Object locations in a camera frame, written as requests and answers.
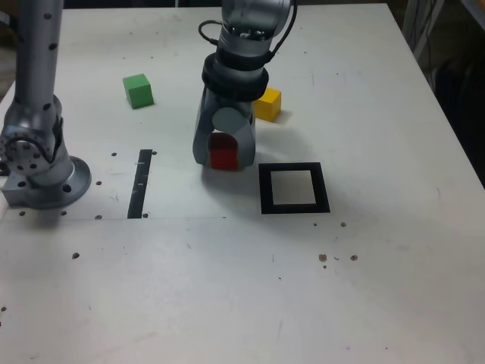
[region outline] floor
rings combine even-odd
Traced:
[[[0,101],[15,79],[15,51],[0,46]]]

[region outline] yellow cube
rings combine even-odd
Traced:
[[[281,111],[281,91],[268,87],[264,95],[254,102],[254,106],[258,119],[274,121]]]

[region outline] black cable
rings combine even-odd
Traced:
[[[418,35],[416,33],[416,20],[418,19],[418,11],[419,11],[419,0],[416,3],[416,11],[415,11],[415,19],[412,21],[412,28],[411,32],[409,33],[409,38],[407,38],[406,42],[409,43],[409,41],[413,38],[414,35],[414,44],[416,44],[416,39],[418,38]]]
[[[211,43],[212,45],[214,46],[217,46],[217,44],[219,43],[216,39],[214,38],[209,38],[208,36],[206,36],[203,32],[202,32],[202,28],[205,27],[207,24],[217,24],[217,25],[221,25],[222,26],[222,22],[221,21],[218,21],[218,20],[206,20],[206,21],[202,21],[200,24],[199,24],[199,34],[202,38],[204,38],[205,40],[207,40],[209,43]]]
[[[433,10],[434,10],[434,7],[436,6],[437,4],[437,0],[431,0],[431,8],[430,8],[430,12],[429,12],[429,16],[427,17],[428,21],[427,21],[427,26],[425,28],[425,31],[426,31],[426,43],[427,43],[427,69],[430,73],[430,86],[431,86],[431,90],[433,91],[433,93],[436,91],[436,87],[434,85],[434,80],[433,80],[433,72],[431,70],[431,44],[430,44],[430,28],[431,28],[431,19],[433,18],[432,17],[432,14],[433,14]]]
[[[293,14],[291,16],[291,20],[289,21],[288,27],[286,28],[286,32],[281,37],[281,40],[278,42],[278,44],[276,44],[273,51],[271,51],[271,56],[268,62],[276,55],[276,52],[278,52],[278,49],[280,49],[281,45],[288,37],[289,32],[291,31],[291,29],[293,28],[293,24],[295,23],[297,10],[298,10],[298,0],[293,0]]]

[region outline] gray metal cylinder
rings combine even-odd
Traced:
[[[63,0],[25,0],[20,12],[15,99],[40,111],[54,102]]]

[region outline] black rubber ring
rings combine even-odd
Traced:
[[[214,69],[214,59],[215,53],[209,55],[202,71],[202,81],[213,93],[238,102],[252,102],[264,95],[269,81],[269,74],[265,69],[257,80],[241,84],[219,74]]]

